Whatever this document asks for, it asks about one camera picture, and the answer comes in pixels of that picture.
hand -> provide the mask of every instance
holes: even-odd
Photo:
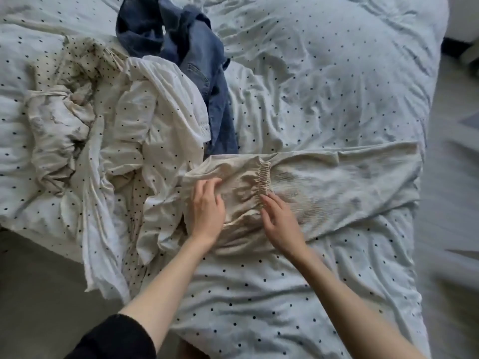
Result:
[[[304,235],[289,205],[279,196],[261,195],[265,209],[261,209],[264,231],[271,244],[288,259],[297,258],[307,248]]]
[[[204,244],[206,252],[216,243],[226,217],[225,203],[220,195],[215,196],[215,187],[220,178],[199,180],[193,190],[193,241]]]

black shirt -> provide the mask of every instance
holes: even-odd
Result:
[[[65,359],[156,359],[153,341],[136,320],[108,317],[86,333]]]

wooden floor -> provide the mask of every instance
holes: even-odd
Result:
[[[415,262],[434,359],[479,358],[479,260],[449,251],[479,251],[479,154],[447,139],[454,120],[477,111],[479,82],[444,59],[416,217]],[[120,307],[83,288],[80,264],[0,233],[0,358],[62,358]]]

mattress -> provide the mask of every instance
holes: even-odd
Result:
[[[225,76],[241,154],[416,141],[424,156],[446,0],[172,1],[199,6],[232,60]],[[35,180],[22,101],[34,89],[30,65],[61,50],[64,35],[116,45],[120,4],[2,0],[0,223],[77,261],[79,213]],[[430,356],[412,260],[416,209],[405,204],[310,245]],[[174,256],[172,241],[158,241],[147,266],[135,249],[125,254],[133,294]],[[348,356],[312,289],[276,252],[206,256],[171,329],[212,358]]]

denim fabric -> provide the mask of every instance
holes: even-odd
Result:
[[[118,12],[117,37],[131,56],[156,55],[174,62],[196,84],[211,129],[206,155],[238,153],[223,72],[230,60],[199,9],[193,5],[181,9],[170,0],[124,0]]]

